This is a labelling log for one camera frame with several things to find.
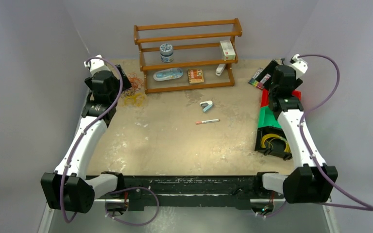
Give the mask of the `red plastic bin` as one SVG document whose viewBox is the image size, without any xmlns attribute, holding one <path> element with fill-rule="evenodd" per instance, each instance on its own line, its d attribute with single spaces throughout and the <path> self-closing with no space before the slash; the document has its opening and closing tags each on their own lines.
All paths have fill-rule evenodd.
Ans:
<svg viewBox="0 0 373 233">
<path fill-rule="evenodd" d="M 299 100 L 302 98 L 302 93 L 300 91 L 293 91 L 292 95 L 297 97 Z M 269 105 L 269 93 L 267 90 L 262 90 L 261 104 L 260 107 L 266 107 Z"/>
</svg>

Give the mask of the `green plastic bin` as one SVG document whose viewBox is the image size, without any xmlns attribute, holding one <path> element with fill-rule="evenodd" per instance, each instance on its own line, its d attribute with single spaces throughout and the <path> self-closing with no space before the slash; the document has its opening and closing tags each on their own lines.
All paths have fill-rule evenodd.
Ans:
<svg viewBox="0 0 373 233">
<path fill-rule="evenodd" d="M 263 128 L 263 127 L 274 127 L 274 128 L 281 129 L 280 124 L 275 119 L 273 112 L 270 110 L 268 106 L 264 106 L 260 108 L 258 128 Z"/>
</svg>

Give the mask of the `black plastic bin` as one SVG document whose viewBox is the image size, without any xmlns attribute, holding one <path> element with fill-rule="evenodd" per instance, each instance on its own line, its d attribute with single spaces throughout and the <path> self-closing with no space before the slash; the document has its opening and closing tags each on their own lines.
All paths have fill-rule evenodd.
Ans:
<svg viewBox="0 0 373 233">
<path fill-rule="evenodd" d="M 275 156 L 284 161 L 292 159 L 291 149 L 283 130 L 274 127 L 257 129 L 254 151 L 265 156 Z"/>
</svg>

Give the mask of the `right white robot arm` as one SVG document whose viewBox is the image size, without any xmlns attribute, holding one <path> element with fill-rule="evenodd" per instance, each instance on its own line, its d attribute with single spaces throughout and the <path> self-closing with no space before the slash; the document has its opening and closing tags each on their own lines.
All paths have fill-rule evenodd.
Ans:
<svg viewBox="0 0 373 233">
<path fill-rule="evenodd" d="M 328 166 L 308 131 L 301 101 L 293 95 L 302 80 L 290 66 L 278 65 L 266 83 L 269 108 L 278 121 L 289 144 L 294 170 L 290 175 L 267 172 L 253 184 L 261 198 L 272 191 L 284 196 L 288 203 L 325 203 L 338 177 L 335 166 Z"/>
</svg>

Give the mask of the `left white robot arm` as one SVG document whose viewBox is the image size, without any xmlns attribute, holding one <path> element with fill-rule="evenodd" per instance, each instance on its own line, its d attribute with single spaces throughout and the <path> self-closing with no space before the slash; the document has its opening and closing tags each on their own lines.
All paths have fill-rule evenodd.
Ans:
<svg viewBox="0 0 373 233">
<path fill-rule="evenodd" d="M 111 106 L 120 89 L 125 90 L 131 86 L 121 66 L 115 67 L 122 80 L 106 67 L 90 70 L 92 77 L 85 79 L 90 92 L 79 129 L 63 160 L 52 173 L 45 172 L 41 178 L 47 204 L 52 209 L 87 213 L 95 199 L 107 193 L 115 199 L 125 194 L 123 175 L 119 172 L 105 171 L 90 180 L 86 177 L 94 150 L 116 109 L 112 108 L 102 119 L 97 117 Z"/>
</svg>

